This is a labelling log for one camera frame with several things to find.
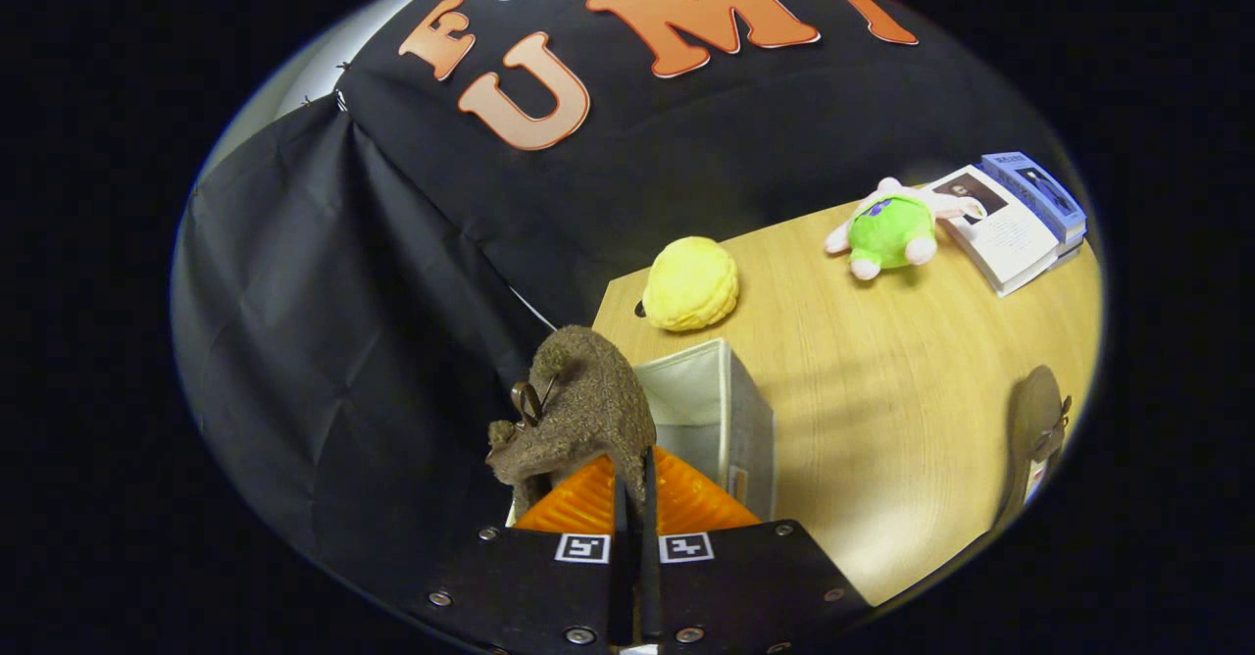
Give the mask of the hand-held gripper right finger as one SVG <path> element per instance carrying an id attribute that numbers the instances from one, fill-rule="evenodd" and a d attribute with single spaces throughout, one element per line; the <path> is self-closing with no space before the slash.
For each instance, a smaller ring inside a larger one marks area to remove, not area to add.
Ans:
<path id="1" fill-rule="evenodd" d="M 654 448 L 643 631 L 661 654 L 817 654 L 873 614 L 799 522 L 758 521 Z"/>

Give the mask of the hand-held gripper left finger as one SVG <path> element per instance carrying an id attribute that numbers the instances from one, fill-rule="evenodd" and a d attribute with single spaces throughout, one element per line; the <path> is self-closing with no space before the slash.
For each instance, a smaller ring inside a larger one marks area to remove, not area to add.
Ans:
<path id="1" fill-rule="evenodd" d="M 510 525 L 487 526 L 417 583 L 412 615 L 474 654 L 614 654 L 630 645 L 630 504 L 600 457 Z"/>

